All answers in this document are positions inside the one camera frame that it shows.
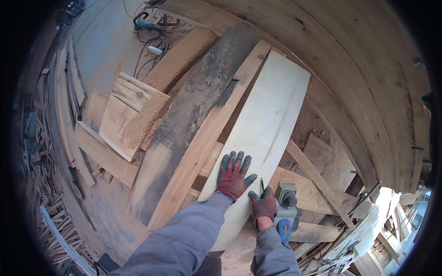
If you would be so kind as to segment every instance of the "work glove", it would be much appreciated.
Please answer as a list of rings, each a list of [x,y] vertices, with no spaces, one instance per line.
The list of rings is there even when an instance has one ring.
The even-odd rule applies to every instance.
[[[262,216],[268,216],[272,221],[275,220],[277,209],[272,188],[265,188],[261,198],[253,191],[250,191],[248,196],[251,199],[251,207],[253,215],[255,216],[255,225],[256,219]]]
[[[233,203],[247,190],[247,188],[258,177],[256,174],[251,174],[244,179],[247,170],[250,166],[251,156],[247,155],[243,161],[244,152],[238,152],[235,160],[236,152],[232,151],[229,155],[224,155],[221,161],[221,168],[218,173],[217,189],[216,191],[223,192],[233,199]]]

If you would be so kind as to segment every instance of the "power cord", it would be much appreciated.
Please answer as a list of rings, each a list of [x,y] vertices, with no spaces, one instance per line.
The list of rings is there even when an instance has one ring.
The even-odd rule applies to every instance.
[[[151,61],[153,61],[153,60],[155,60],[155,59],[157,59],[157,58],[160,58],[160,59],[161,59],[161,58],[164,56],[164,54],[166,53],[166,51],[167,51],[167,49],[168,49],[168,39],[167,39],[166,34],[167,34],[167,33],[160,34],[159,36],[154,37],[154,38],[151,38],[151,39],[149,39],[148,41],[145,41],[145,42],[142,41],[142,40],[140,40],[140,38],[138,37],[138,40],[140,40],[140,42],[143,42],[143,43],[144,43],[144,46],[143,46],[143,48],[142,48],[141,51],[140,51],[140,55],[138,56],[137,64],[135,65],[135,69],[134,69],[134,71],[133,71],[133,77],[134,77],[134,78],[136,78],[136,79],[138,78],[138,75],[140,74],[140,71],[142,70],[142,68],[144,68],[144,66],[145,66],[146,64],[148,64],[149,62],[151,62]],[[145,62],[145,63],[140,67],[140,69],[138,70],[138,73],[137,73],[136,76],[135,76],[135,73],[137,72],[138,63],[140,62],[140,58],[141,58],[141,55],[142,55],[143,50],[145,49],[145,47],[146,47],[146,46],[150,46],[150,44],[151,44],[152,42],[154,42],[154,41],[160,41],[160,44],[157,46],[157,48],[160,47],[161,44],[163,43],[163,40],[162,40],[161,38],[164,38],[164,40],[166,41],[166,46],[165,46],[165,48],[163,49],[163,52],[162,52],[160,55],[154,57],[153,59],[150,59],[149,61]]]
[[[145,2],[141,3],[141,4],[137,7],[137,9],[135,10],[135,15],[134,15],[134,16],[130,16],[130,14],[129,14],[129,12],[127,11],[127,8],[126,8],[126,0],[123,0],[124,11],[126,12],[127,16],[130,17],[130,18],[135,18],[135,17],[137,16],[137,11],[138,11],[138,9],[139,9],[142,5],[144,5],[144,4],[146,4],[146,3],[145,3]]]

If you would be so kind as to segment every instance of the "wooden board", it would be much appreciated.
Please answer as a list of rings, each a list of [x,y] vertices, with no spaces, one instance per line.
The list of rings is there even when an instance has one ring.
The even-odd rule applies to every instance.
[[[344,220],[345,224],[350,230],[354,230],[354,224],[348,216],[347,212],[342,207],[341,203],[336,198],[334,192],[330,186],[324,181],[322,176],[318,173],[309,159],[302,153],[298,146],[290,140],[287,144],[286,150],[292,155],[293,158],[302,166],[303,170],[308,176],[313,180],[313,182],[318,186],[319,190],[325,195],[328,201],[333,205],[333,208],[338,212],[341,218]]]
[[[204,162],[204,165],[199,171],[199,175],[204,177],[208,177],[210,175],[217,159],[221,154],[223,147],[224,145],[222,143],[215,143],[212,151],[210,152],[209,156]],[[268,185],[274,191],[276,191],[280,182],[295,183],[297,188],[297,206],[299,208],[339,216],[338,212],[336,212],[336,210],[333,208],[333,206],[330,204],[324,194],[310,179],[307,179],[281,167],[277,167],[270,181],[268,182]],[[333,188],[332,191],[335,193],[336,197],[339,199],[347,213],[349,213],[356,206],[358,202],[357,197]],[[370,202],[364,201],[361,206],[356,209],[352,217],[359,219],[365,218],[371,207],[372,204]]]
[[[258,79],[224,145],[222,156],[230,151],[244,151],[252,156],[248,175],[258,173],[267,183],[285,150],[301,108],[310,73],[283,56],[271,51]],[[199,200],[206,200],[216,189],[218,170],[212,170]],[[225,250],[235,239],[251,213],[249,190],[260,192],[255,181],[226,211],[225,222],[211,251]]]
[[[73,40],[73,37],[69,39],[69,59],[72,72],[72,82],[75,89],[75,95],[77,95],[78,104],[79,106],[83,106],[86,104],[85,99],[87,99],[88,94],[86,93],[83,80],[81,79],[80,68],[78,67]]]
[[[232,92],[224,105],[215,105],[192,140],[176,168],[149,222],[148,231],[164,226],[179,210],[192,183],[211,153],[225,124],[232,115],[249,83],[258,71],[270,45],[260,41],[233,76]]]
[[[399,265],[405,260],[407,253],[397,238],[385,228],[377,235],[377,239],[384,243],[384,247],[393,256]]]
[[[354,264],[361,276],[386,276],[384,268],[370,252],[355,260]]]
[[[257,236],[253,220],[248,219],[240,230],[241,234]],[[290,235],[291,242],[332,242],[339,237],[339,227],[324,226],[312,223],[299,222],[298,230]]]
[[[355,246],[358,254],[365,254],[374,244],[374,240],[379,233],[379,207],[373,206],[368,215],[356,226],[353,231],[347,230],[343,236],[324,254],[323,259],[336,258],[338,254],[348,245],[360,241]]]
[[[71,155],[71,164],[75,162],[76,168],[79,170],[88,187],[95,184],[94,178],[89,172],[83,154],[80,151],[74,139],[74,123],[72,114],[70,113],[69,96],[67,91],[67,78],[65,73],[66,67],[66,50],[62,48],[56,68],[55,95],[57,101],[57,118],[60,128],[61,140],[66,152]]]
[[[129,187],[132,186],[139,165],[130,163],[118,155],[98,133],[82,121],[75,125],[75,139],[79,147],[107,172]]]
[[[99,134],[119,155],[132,162],[146,130],[169,96],[120,73],[109,97]]]
[[[75,94],[75,90],[74,90],[74,82],[72,80],[70,53],[68,53],[68,63],[67,63],[66,68],[68,69],[67,80],[68,80],[68,91],[69,91],[70,103],[71,103],[71,107],[72,107],[72,113],[74,115],[75,121],[81,121],[80,105],[78,104],[77,95]]]
[[[109,101],[109,96],[103,93],[94,91],[92,96],[90,96],[88,107],[88,120],[91,129],[96,133],[100,130],[101,121],[103,120],[104,111],[106,110],[107,101]]]
[[[211,30],[198,27],[193,29],[165,53],[143,82],[168,94],[217,39]]]
[[[411,188],[420,163],[412,147],[428,155],[429,121],[420,99],[430,87],[425,69],[411,62],[420,56],[413,38],[388,5],[380,0],[205,2],[279,38],[338,99],[378,179],[396,192]]]
[[[232,4],[230,1],[223,1],[223,4],[228,4],[230,8],[236,8],[237,10],[239,9],[239,7],[236,6],[238,3],[240,2],[238,1]],[[241,6],[241,8],[249,10],[251,9],[251,5],[244,5]],[[189,22],[192,25],[209,28],[218,36],[221,36],[230,26],[236,26],[254,32],[260,38],[268,41],[271,45],[275,45],[279,49],[284,49],[284,52],[288,54],[288,58],[291,61],[314,74],[314,72],[312,72],[303,62],[299,61],[292,52],[287,50],[281,42],[270,36],[268,33],[259,30],[250,22],[242,20],[239,16],[231,14],[225,9],[205,4],[197,0],[168,0],[160,6],[160,11]],[[285,29],[287,26],[296,26],[296,28],[301,28],[302,32],[302,34],[296,39],[307,38],[303,31],[304,27],[298,24],[300,24],[300,22],[294,21],[294,23],[283,26],[281,30]],[[320,57],[320,54],[311,57],[311,60],[319,59],[318,57]],[[352,161],[360,175],[366,189],[371,190],[377,183],[373,165],[365,146],[362,143],[352,120],[346,114],[345,109],[342,108],[336,97],[316,75],[312,75],[310,78],[305,99],[310,107],[320,116],[324,124],[330,129],[332,135],[341,143],[344,151],[347,153],[347,156]],[[375,200],[378,195],[379,192],[375,191],[370,198]]]
[[[310,160],[315,169],[318,172],[321,172],[322,168],[324,168],[325,164],[332,155],[332,148],[324,143],[321,139],[313,135],[313,133],[310,133],[307,143],[305,144],[305,148],[302,150],[302,152]],[[310,179],[310,177],[302,169],[302,166],[298,166],[295,173]]]
[[[400,195],[399,204],[402,206],[414,204],[414,202],[421,195],[421,193],[422,193],[421,191],[418,191],[415,194],[403,193]]]
[[[258,43],[231,28],[201,59],[156,130],[130,191],[128,212],[148,225],[181,158],[207,114]]]

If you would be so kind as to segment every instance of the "gray work jacket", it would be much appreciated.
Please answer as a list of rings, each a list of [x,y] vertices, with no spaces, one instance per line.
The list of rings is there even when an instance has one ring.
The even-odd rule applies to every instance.
[[[193,202],[148,236],[122,268],[108,275],[191,276],[215,244],[231,204],[231,198],[218,192]],[[301,274],[293,251],[273,227],[258,234],[250,270],[257,276]]]

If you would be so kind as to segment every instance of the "white plug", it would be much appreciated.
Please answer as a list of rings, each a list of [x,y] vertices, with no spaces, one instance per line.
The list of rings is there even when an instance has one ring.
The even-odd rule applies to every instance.
[[[152,52],[152,53],[154,53],[154,54],[156,54],[156,55],[161,55],[162,53],[163,53],[163,50],[161,50],[161,49],[158,49],[158,48],[156,48],[156,47],[153,47],[153,46],[149,46],[149,47],[147,47],[148,49],[149,49],[149,52]]]

